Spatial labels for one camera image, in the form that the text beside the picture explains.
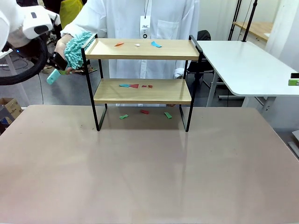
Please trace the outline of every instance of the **wall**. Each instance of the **wall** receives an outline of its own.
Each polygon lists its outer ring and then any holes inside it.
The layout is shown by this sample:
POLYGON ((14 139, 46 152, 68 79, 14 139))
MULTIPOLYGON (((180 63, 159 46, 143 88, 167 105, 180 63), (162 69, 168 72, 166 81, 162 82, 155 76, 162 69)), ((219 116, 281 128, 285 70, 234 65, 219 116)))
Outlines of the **wall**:
MULTIPOLYGON (((238 21, 244 21, 250 1, 242 0, 238 21)), ((258 0, 254 21, 273 22, 280 1, 258 0)), ((251 2, 247 20, 249 19, 253 2, 254 0, 251 2)), ((208 30, 211 33, 212 40, 227 40, 236 5, 237 0, 200 0, 199 30, 208 30)), ((240 29, 236 28, 234 32, 235 39, 239 32, 240 29)))
MULTIPOLYGON (((299 0, 282 0, 266 50, 299 71, 299 0)), ((299 129, 299 97, 277 98, 266 120, 273 128, 299 129)))

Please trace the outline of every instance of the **human hand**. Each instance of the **human hand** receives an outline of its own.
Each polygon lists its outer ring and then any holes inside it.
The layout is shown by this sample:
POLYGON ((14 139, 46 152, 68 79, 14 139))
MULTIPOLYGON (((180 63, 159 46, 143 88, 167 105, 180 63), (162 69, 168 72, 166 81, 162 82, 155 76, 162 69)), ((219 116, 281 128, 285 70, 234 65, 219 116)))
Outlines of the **human hand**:
MULTIPOLYGON (((66 44, 72 39, 73 37, 69 34, 64 35, 56 44, 55 47, 55 52, 57 52, 58 54, 60 54, 60 56, 65 60, 65 56, 64 56, 64 50, 66 48, 66 44)), ((72 74, 75 72, 75 70, 73 68, 66 68, 66 74, 72 74)))

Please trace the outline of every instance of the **blue microfiber duster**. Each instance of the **blue microfiber duster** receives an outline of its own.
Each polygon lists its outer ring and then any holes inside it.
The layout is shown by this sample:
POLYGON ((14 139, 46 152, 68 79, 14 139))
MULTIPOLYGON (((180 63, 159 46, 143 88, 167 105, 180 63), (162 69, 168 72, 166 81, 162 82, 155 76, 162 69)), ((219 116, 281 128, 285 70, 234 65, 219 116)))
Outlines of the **blue microfiber duster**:
MULTIPOLYGON (((81 54, 81 47, 92 36, 90 32, 83 32, 76 38, 72 38, 67 44, 64 50, 65 60, 67 67, 78 69, 83 65, 83 59, 81 54)), ((91 45, 92 41, 86 46, 85 50, 91 45)), ((65 75, 65 71, 54 70, 47 78, 48 84, 52 85, 60 75, 65 75)))
MULTIPOLYGON (((83 59, 81 54, 81 47, 86 41, 92 36, 90 32, 83 32, 79 34, 76 38, 72 38, 67 44, 64 50, 65 60, 67 61, 67 66, 73 69, 78 69, 83 65, 83 59)), ((92 41, 86 46, 85 49, 91 45, 92 41)))

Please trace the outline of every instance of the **blue paper scrap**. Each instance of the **blue paper scrap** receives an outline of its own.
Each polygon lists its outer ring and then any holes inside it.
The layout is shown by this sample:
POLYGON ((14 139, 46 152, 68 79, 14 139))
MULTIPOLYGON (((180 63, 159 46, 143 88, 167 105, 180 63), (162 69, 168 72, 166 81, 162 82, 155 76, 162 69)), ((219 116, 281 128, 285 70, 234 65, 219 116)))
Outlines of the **blue paper scrap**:
POLYGON ((153 42, 151 43, 151 45, 153 45, 153 46, 156 47, 156 48, 161 48, 161 47, 162 47, 161 45, 157 44, 155 41, 153 41, 153 42))
POLYGON ((129 87, 130 87, 130 85, 129 85, 129 84, 120 84, 120 87, 129 88, 129 87))

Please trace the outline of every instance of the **cardboard box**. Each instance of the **cardboard box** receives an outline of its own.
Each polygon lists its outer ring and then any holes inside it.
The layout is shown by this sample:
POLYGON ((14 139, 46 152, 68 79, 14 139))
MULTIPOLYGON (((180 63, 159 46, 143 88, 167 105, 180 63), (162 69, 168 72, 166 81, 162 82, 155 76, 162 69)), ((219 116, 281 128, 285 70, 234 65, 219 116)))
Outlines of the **cardboard box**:
MULTIPOLYGON (((15 98, 1 98, 0 105, 4 105, 4 107, 13 116, 14 119, 16 119, 22 113, 21 106, 15 98)), ((1 120, 1 123, 10 125, 12 121, 8 117, 6 117, 1 120)))

